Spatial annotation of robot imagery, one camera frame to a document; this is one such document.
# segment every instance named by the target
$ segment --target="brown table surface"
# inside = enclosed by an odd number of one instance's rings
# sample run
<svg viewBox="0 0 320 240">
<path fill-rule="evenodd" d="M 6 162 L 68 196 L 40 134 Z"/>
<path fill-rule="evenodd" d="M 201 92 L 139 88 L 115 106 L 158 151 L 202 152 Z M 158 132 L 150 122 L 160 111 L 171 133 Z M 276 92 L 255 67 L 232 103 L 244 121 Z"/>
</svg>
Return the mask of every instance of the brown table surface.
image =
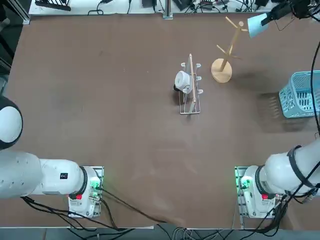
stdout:
<svg viewBox="0 0 320 240">
<path fill-rule="evenodd" d="M 248 14 L 228 15 L 245 22 Z M 281 19 L 282 28 L 290 17 Z M 154 217 L 189 228 L 230 228 L 235 166 L 264 164 L 315 139 L 311 118 L 285 119 L 278 91 L 294 72 L 308 71 L 319 25 L 275 23 L 234 48 L 233 75 L 219 84 L 210 72 L 234 28 L 224 14 L 34 18 L 24 26 L 6 95 L 24 129 L 14 150 L 39 158 L 104 166 L 104 187 Z M 201 63 L 201 113 L 180 115 L 172 91 L 189 53 Z M 66 197 L 39 196 L 67 209 Z M 154 223 L 107 199 L 120 227 Z M 319 230 L 319 200 L 291 203 L 282 228 Z M 99 219 L 109 223 L 105 212 Z M 235 228 L 239 228 L 236 214 Z M 88 221 L 86 226 L 96 227 Z M 246 220 L 256 227 L 259 220 Z M 67 226 L 19 198 L 1 200 L 3 227 Z"/>
</svg>

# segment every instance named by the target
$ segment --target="light blue basket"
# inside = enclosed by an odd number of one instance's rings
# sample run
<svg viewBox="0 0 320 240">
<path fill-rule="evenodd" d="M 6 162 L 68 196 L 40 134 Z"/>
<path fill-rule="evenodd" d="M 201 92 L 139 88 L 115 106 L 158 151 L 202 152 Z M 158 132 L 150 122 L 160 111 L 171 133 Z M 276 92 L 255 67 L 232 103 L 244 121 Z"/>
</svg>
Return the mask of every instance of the light blue basket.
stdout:
<svg viewBox="0 0 320 240">
<path fill-rule="evenodd" d="M 310 71 L 294 73 L 289 83 L 279 92 L 283 115 L 286 118 L 314 116 Z M 320 110 L 320 70 L 313 71 L 313 92 L 317 113 Z"/>
</svg>

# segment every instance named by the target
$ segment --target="wooden stand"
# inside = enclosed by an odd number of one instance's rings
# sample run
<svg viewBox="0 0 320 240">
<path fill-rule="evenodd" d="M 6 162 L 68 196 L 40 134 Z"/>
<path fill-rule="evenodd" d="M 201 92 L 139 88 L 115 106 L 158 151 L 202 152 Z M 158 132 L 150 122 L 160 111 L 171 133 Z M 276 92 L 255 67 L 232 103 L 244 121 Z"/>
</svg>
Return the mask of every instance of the wooden stand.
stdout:
<svg viewBox="0 0 320 240">
<path fill-rule="evenodd" d="M 244 23 L 242 21 L 240 21 L 237 26 L 227 16 L 225 17 L 225 19 L 227 19 L 227 21 L 231 23 L 236 28 L 236 30 L 227 51 L 223 50 L 219 45 L 216 45 L 224 53 L 224 58 L 218 58 L 212 63 L 211 74 L 212 77 L 221 84 L 227 83 L 232 76 L 232 68 L 230 63 L 228 62 L 228 59 L 229 57 L 238 58 L 237 56 L 232 56 L 231 52 L 234 48 L 240 32 L 248 31 L 247 29 L 243 29 Z"/>
</svg>

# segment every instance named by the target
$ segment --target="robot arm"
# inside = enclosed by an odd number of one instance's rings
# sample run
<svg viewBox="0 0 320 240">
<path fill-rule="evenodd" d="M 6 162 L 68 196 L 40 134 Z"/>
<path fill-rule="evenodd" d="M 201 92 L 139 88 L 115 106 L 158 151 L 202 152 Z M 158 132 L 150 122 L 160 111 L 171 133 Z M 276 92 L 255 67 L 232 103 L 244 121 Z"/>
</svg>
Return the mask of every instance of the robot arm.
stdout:
<svg viewBox="0 0 320 240">
<path fill-rule="evenodd" d="M 320 139 L 317 139 L 306 146 L 272 154 L 265 165 L 249 166 L 241 179 L 248 216 L 264 218 L 275 207 L 278 195 L 291 195 L 301 183 L 304 185 L 297 195 L 311 194 L 311 190 L 316 189 L 316 184 L 320 183 L 320 169 L 308 180 L 306 177 L 319 160 Z M 313 191 L 312 197 L 316 194 L 317 191 Z"/>
<path fill-rule="evenodd" d="M 39 159 L 30 153 L 7 150 L 18 141 L 22 129 L 20 110 L 0 96 L 0 199 L 68 195 L 70 212 L 99 216 L 101 191 L 96 187 L 102 186 L 103 167 L 95 169 L 70 160 Z"/>
</svg>

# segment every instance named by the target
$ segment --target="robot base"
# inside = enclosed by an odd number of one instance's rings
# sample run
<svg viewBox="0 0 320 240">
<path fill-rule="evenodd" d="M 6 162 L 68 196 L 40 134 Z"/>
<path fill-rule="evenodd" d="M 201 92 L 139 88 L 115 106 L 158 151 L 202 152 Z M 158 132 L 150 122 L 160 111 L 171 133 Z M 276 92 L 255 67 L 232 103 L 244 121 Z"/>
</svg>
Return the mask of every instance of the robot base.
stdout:
<svg viewBox="0 0 320 240">
<path fill-rule="evenodd" d="M 102 191 L 96 187 L 102 187 L 104 179 L 103 166 L 83 166 L 87 173 L 87 184 L 82 195 L 77 195 L 76 199 L 68 197 L 69 211 L 87 218 L 99 217 L 101 214 Z M 81 216 L 69 214 L 72 218 L 81 218 Z"/>
<path fill-rule="evenodd" d="M 256 181 L 255 175 L 258 166 L 249 166 L 244 176 L 240 181 L 240 190 L 242 191 L 245 199 L 247 213 L 249 218 L 264 218 L 266 214 L 275 207 L 276 198 L 268 199 L 266 196 L 260 194 Z M 267 216 L 267 219 L 271 219 L 273 214 Z"/>
</svg>

